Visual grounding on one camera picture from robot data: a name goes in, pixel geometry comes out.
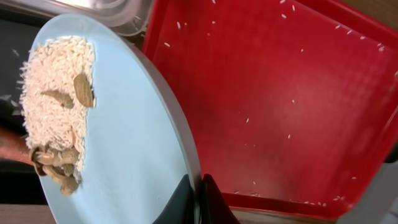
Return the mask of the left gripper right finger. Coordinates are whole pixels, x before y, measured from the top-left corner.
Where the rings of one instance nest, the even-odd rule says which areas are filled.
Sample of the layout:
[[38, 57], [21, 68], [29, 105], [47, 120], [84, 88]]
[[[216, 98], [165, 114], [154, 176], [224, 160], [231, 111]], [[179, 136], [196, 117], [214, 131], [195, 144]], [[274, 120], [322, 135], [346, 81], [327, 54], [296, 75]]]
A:
[[240, 224], [210, 174], [203, 176], [199, 199], [202, 224]]

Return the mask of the red serving tray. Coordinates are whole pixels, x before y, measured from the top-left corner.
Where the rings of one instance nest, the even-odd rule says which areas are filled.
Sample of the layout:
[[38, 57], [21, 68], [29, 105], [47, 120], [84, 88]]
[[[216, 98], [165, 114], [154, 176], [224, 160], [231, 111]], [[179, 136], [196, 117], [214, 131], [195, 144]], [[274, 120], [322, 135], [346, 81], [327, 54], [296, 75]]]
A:
[[340, 1], [156, 1], [142, 50], [232, 208], [334, 220], [397, 143], [397, 31]]

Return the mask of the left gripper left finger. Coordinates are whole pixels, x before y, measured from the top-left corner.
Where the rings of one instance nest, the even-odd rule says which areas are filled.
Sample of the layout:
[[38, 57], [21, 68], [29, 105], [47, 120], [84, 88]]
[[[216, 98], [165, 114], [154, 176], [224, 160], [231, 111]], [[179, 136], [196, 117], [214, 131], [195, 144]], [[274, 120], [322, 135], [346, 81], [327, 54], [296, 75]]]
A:
[[194, 224], [194, 194], [188, 174], [182, 177], [153, 224]]

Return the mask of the light blue plate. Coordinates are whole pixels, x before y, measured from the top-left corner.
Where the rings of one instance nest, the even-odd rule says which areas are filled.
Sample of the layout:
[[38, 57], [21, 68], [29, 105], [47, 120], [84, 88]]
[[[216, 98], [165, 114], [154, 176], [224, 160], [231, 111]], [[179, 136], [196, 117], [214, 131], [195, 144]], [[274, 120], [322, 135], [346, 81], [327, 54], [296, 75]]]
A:
[[152, 62], [102, 23], [64, 14], [49, 20], [34, 44], [79, 36], [94, 46], [81, 182], [71, 195], [49, 176], [40, 179], [57, 223], [153, 223], [182, 177], [194, 194], [200, 165], [187, 119]]

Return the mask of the clear plastic bin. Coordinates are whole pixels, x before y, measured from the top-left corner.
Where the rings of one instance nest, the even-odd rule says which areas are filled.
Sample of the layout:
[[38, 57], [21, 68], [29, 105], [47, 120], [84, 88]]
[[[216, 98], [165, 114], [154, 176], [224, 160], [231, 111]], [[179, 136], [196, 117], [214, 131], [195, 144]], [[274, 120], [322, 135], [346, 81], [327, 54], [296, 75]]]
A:
[[44, 17], [81, 14], [92, 17], [121, 36], [134, 36], [147, 27], [153, 0], [1, 0], [3, 6]]

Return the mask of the grey dishwasher rack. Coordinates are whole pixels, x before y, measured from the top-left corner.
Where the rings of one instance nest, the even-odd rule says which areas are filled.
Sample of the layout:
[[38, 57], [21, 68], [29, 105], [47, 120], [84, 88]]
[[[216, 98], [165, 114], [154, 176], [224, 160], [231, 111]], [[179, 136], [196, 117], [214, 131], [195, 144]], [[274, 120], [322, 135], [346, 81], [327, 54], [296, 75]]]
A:
[[397, 224], [397, 162], [383, 164], [360, 201], [337, 224]]

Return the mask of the orange carrot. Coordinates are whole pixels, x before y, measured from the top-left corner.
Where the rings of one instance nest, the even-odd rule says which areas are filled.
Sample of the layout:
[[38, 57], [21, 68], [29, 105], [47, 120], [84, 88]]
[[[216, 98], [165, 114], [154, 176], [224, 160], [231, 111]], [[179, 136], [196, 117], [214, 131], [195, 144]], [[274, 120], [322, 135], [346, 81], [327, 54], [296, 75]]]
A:
[[29, 148], [25, 141], [18, 134], [5, 128], [1, 128], [0, 155], [1, 159], [22, 162], [32, 166]]

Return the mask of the black tray bin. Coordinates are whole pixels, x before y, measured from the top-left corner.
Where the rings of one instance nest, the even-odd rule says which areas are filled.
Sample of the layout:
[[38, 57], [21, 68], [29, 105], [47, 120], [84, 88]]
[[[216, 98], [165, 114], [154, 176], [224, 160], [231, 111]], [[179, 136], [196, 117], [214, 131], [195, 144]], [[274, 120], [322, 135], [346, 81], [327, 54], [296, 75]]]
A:
[[[22, 92], [20, 68], [29, 58], [29, 50], [39, 29], [47, 22], [13, 9], [1, 8], [1, 128], [18, 134], [23, 140]], [[33, 166], [1, 159], [1, 203], [46, 205], [39, 177]]]

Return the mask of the peanut scraps on plate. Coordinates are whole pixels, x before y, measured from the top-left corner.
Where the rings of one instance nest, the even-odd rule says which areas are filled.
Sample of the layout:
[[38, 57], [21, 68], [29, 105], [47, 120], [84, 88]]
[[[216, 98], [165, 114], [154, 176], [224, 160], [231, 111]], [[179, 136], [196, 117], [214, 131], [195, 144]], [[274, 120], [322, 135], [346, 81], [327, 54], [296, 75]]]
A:
[[29, 157], [39, 176], [60, 184], [60, 193], [71, 195], [81, 182], [88, 108], [95, 105], [86, 74], [73, 77], [68, 91], [47, 89], [35, 93], [36, 108], [29, 109]]

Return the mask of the white rice on plate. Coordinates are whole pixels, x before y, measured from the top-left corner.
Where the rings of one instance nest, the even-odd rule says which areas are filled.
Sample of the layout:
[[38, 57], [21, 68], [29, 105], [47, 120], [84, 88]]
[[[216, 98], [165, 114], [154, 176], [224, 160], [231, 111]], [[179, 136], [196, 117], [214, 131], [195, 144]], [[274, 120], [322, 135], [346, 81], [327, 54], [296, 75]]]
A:
[[34, 44], [23, 63], [20, 103], [28, 147], [49, 145], [78, 152], [83, 170], [88, 108], [77, 99], [73, 81], [80, 74], [93, 81], [94, 46], [79, 36], [63, 36]]

